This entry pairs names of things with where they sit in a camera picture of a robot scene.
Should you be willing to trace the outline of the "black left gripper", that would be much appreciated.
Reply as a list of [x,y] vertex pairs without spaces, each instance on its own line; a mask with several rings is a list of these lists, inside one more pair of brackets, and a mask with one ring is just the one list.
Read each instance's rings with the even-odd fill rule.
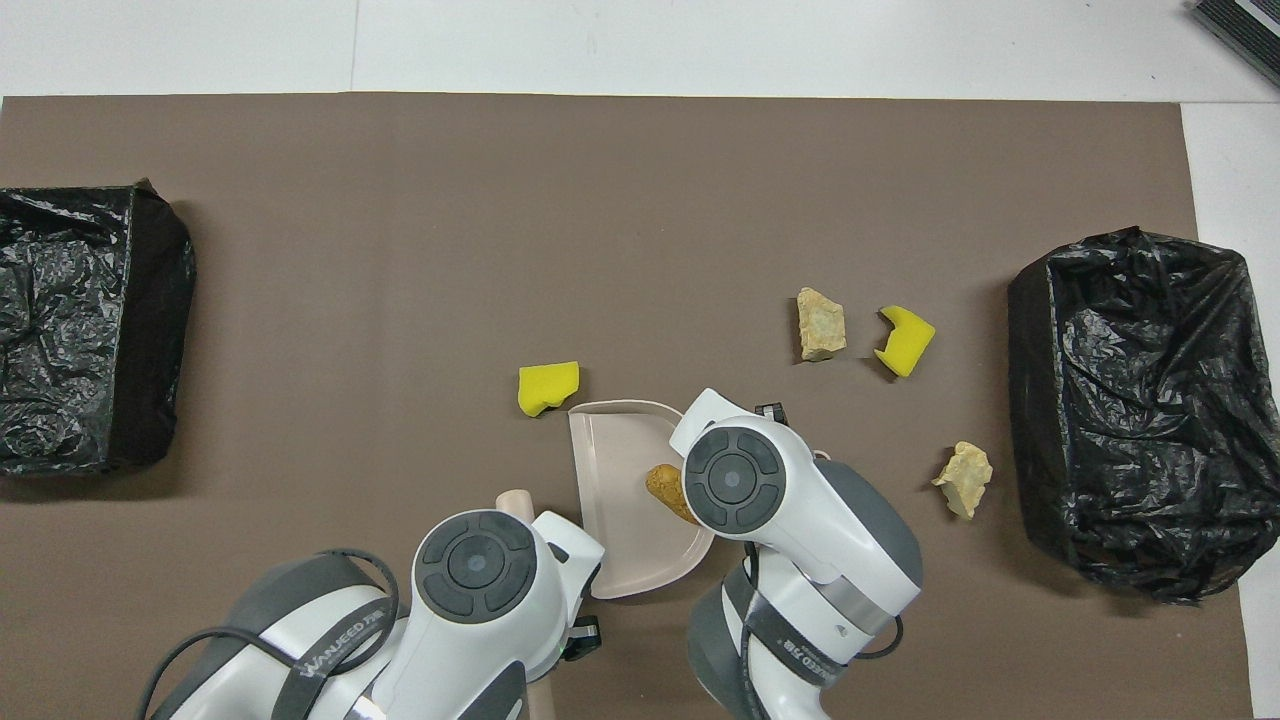
[[599,650],[602,644],[603,638],[598,616],[579,616],[564,638],[562,660],[564,662],[576,662]]

